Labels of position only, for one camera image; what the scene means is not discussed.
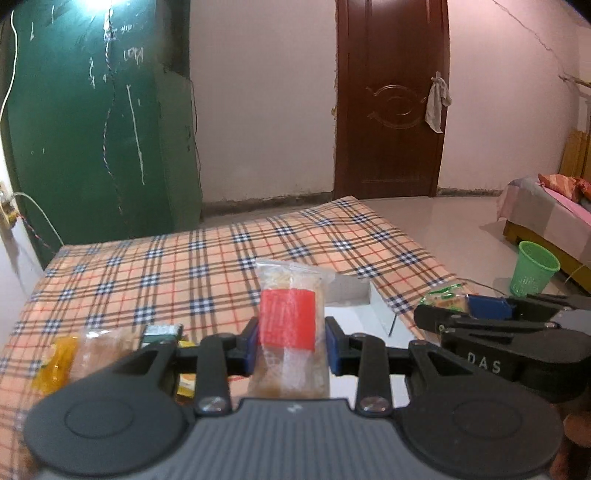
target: brown door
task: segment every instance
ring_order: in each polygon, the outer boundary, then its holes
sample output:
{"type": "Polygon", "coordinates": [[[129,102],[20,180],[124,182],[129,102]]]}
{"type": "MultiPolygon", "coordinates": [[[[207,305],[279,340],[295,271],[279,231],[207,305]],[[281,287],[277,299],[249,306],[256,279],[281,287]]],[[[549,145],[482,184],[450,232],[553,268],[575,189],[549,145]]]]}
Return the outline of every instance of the brown door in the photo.
{"type": "Polygon", "coordinates": [[[338,0],[337,13],[335,195],[434,196],[443,134],[424,117],[431,78],[449,80],[446,0],[338,0]]]}

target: orange pillow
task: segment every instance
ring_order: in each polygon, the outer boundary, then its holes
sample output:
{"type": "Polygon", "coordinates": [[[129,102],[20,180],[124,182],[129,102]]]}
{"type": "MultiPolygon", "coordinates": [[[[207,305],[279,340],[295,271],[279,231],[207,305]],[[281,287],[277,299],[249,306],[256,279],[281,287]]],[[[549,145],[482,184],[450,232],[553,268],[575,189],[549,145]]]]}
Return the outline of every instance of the orange pillow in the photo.
{"type": "Polygon", "coordinates": [[[579,188],[579,179],[565,175],[538,175],[538,179],[544,187],[564,195],[569,200],[579,203],[583,194],[579,188]]]}
{"type": "Polygon", "coordinates": [[[591,200],[591,183],[587,180],[580,179],[577,182],[579,190],[587,200],[591,200]]]}

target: green wardrobe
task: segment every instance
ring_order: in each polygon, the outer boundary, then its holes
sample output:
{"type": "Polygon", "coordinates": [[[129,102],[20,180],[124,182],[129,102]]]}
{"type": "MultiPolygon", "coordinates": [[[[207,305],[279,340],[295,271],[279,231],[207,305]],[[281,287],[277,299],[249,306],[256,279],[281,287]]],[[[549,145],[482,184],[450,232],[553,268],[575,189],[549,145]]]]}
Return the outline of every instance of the green wardrobe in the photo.
{"type": "MultiPolygon", "coordinates": [[[[109,4],[28,0],[14,13],[17,67],[2,122],[7,166],[13,188],[41,205],[67,244],[199,223],[189,0],[113,0],[110,23],[109,4]],[[103,159],[111,106],[105,147],[112,176],[103,159]]],[[[4,85],[14,55],[8,21],[2,44],[4,85]]],[[[41,213],[27,199],[18,202],[57,250],[41,213]]],[[[45,266],[53,255],[31,238],[45,266]]]]}

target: gray gripper base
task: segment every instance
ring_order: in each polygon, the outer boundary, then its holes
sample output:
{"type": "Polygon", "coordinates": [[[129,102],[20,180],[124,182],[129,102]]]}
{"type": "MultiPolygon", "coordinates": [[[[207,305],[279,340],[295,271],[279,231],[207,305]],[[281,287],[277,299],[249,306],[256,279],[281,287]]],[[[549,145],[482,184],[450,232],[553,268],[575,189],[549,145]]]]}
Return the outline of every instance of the gray gripper base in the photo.
{"type": "MultiPolygon", "coordinates": [[[[124,480],[444,480],[411,453],[387,420],[346,400],[245,400],[199,421],[168,458],[124,480]]],[[[36,480],[62,476],[43,471],[36,480]]]]}

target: snack package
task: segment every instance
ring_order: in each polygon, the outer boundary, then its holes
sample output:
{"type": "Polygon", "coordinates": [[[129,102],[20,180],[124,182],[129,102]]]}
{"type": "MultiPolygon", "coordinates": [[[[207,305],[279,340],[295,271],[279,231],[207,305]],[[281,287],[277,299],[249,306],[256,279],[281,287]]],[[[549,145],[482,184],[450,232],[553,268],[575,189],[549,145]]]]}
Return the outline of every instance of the snack package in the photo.
{"type": "Polygon", "coordinates": [[[33,379],[33,388],[49,395],[70,380],[70,369],[78,349],[78,338],[75,336],[60,337],[51,346],[51,354],[33,379]]]}
{"type": "Polygon", "coordinates": [[[84,330],[78,338],[78,349],[70,380],[76,381],[129,355],[138,345],[138,334],[131,328],[84,330]]]}
{"type": "MultiPolygon", "coordinates": [[[[178,345],[181,348],[195,346],[195,344],[189,340],[179,340],[178,345]]],[[[193,398],[195,396],[195,377],[195,374],[181,374],[178,379],[177,395],[193,398]]]]}
{"type": "Polygon", "coordinates": [[[324,292],[334,273],[273,260],[258,260],[256,267],[261,282],[259,345],[249,396],[328,397],[324,292]]]}
{"type": "Polygon", "coordinates": [[[419,301],[419,304],[431,305],[456,312],[468,312],[466,290],[460,283],[448,285],[443,288],[439,287],[437,290],[430,291],[419,301]]]}

